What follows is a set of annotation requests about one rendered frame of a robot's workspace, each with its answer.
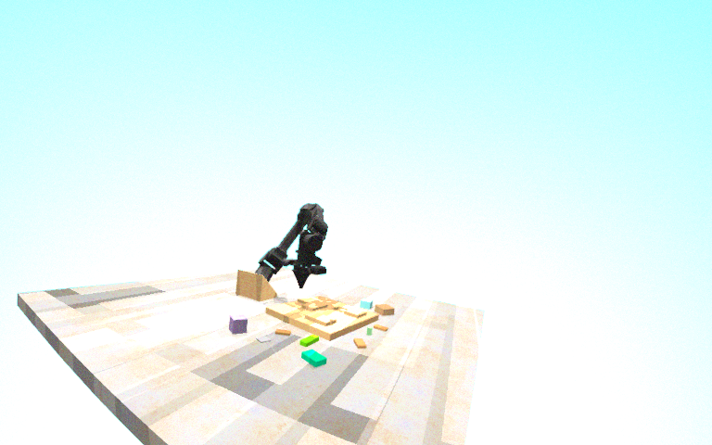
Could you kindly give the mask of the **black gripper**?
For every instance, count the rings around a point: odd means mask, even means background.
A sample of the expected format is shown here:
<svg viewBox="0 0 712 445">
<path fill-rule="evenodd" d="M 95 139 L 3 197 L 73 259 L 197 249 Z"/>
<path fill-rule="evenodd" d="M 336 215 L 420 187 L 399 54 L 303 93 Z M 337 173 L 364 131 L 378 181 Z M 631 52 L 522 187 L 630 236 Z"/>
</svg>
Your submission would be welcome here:
<svg viewBox="0 0 712 445">
<path fill-rule="evenodd" d="M 326 268 L 321 265 L 312 265 L 312 252 L 306 248 L 298 248 L 295 250 L 297 253 L 297 259 L 285 259 L 282 261 L 283 266 L 294 266 L 292 271 L 297 278 L 299 288 L 303 288 L 307 282 L 307 278 L 312 275 L 323 275 L 326 274 Z"/>
</svg>

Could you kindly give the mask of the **turquoise rectangular block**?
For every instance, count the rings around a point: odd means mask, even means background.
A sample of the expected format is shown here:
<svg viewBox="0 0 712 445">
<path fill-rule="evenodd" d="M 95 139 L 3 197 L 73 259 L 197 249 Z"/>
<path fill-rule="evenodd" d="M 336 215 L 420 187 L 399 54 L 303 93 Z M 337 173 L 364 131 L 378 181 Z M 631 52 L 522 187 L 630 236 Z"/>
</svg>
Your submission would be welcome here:
<svg viewBox="0 0 712 445">
<path fill-rule="evenodd" d="M 302 352 L 301 358 L 303 360 L 305 360 L 306 362 L 310 363 L 311 365 L 314 365 L 315 367 L 326 364 L 326 359 L 327 359 L 314 350 L 308 350 L 308 351 Z"/>
</svg>

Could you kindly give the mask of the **light blue block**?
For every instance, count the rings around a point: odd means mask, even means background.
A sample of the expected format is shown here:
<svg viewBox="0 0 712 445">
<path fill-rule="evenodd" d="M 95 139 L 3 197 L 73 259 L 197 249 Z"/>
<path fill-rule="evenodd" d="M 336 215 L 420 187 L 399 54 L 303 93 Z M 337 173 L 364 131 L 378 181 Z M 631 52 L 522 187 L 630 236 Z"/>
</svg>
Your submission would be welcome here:
<svg viewBox="0 0 712 445">
<path fill-rule="evenodd" d="M 363 298 L 361 300 L 360 308 L 368 309 L 370 310 L 373 307 L 373 299 L 365 299 Z"/>
</svg>

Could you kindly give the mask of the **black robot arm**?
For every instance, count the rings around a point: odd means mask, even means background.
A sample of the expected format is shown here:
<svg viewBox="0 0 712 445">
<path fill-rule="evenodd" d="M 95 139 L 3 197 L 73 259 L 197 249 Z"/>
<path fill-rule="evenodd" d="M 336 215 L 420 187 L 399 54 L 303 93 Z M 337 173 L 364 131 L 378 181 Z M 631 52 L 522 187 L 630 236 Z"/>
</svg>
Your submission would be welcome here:
<svg viewBox="0 0 712 445">
<path fill-rule="evenodd" d="M 303 229 L 307 225 L 306 229 Z M 299 235 L 298 248 L 306 248 L 312 252 L 319 251 L 325 240 L 328 225 L 324 221 L 324 209 L 318 203 L 306 203 L 300 207 L 297 220 L 290 231 L 279 244 L 260 258 L 260 266 L 256 274 L 263 275 L 270 282 L 273 274 L 283 267 L 282 261 L 288 258 L 287 252 Z M 272 266 L 270 266 L 268 263 Z"/>
</svg>

